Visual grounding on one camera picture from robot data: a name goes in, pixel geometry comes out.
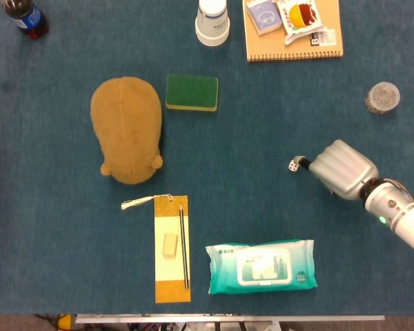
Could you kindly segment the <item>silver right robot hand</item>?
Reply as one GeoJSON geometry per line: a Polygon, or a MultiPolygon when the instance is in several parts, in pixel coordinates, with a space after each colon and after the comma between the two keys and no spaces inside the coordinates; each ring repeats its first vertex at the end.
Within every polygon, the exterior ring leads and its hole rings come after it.
{"type": "Polygon", "coordinates": [[[296,172],[299,168],[312,172],[331,193],[349,201],[358,200],[363,186],[379,177],[377,166],[341,139],[326,147],[313,161],[305,156],[291,159],[288,169],[296,172]]]}

